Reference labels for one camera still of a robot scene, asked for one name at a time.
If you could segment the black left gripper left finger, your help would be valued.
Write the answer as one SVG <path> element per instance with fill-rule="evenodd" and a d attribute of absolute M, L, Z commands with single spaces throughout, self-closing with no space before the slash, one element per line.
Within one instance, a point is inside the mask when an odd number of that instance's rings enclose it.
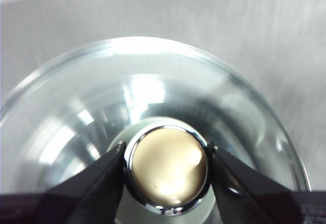
<path fill-rule="evenodd" d="M 75 176 L 47 190 L 34 223 L 114 223 L 122 198 L 123 155 L 119 142 Z"/>

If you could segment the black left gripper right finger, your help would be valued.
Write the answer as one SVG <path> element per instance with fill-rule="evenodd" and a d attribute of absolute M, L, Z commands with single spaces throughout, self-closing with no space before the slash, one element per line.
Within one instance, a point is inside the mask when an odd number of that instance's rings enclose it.
<path fill-rule="evenodd" d="M 214 146 L 210 178 L 223 223 L 302 223 L 293 192 Z"/>

